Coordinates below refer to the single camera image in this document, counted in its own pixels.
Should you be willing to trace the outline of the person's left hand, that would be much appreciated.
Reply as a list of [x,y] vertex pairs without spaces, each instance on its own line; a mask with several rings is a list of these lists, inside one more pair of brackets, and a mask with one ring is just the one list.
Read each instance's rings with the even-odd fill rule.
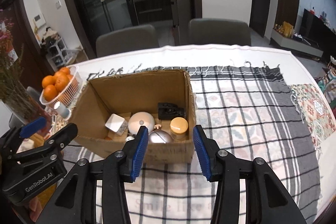
[[[22,141],[22,144],[19,146],[17,153],[24,152],[33,148],[41,147],[44,145],[45,139],[35,133],[28,139],[24,139]],[[36,197],[34,197],[28,205],[29,208],[29,214],[30,219],[35,223],[40,216],[42,210],[45,208],[47,202],[49,202],[51,196],[54,194],[56,190],[56,184],[53,184],[40,194],[38,194]]]

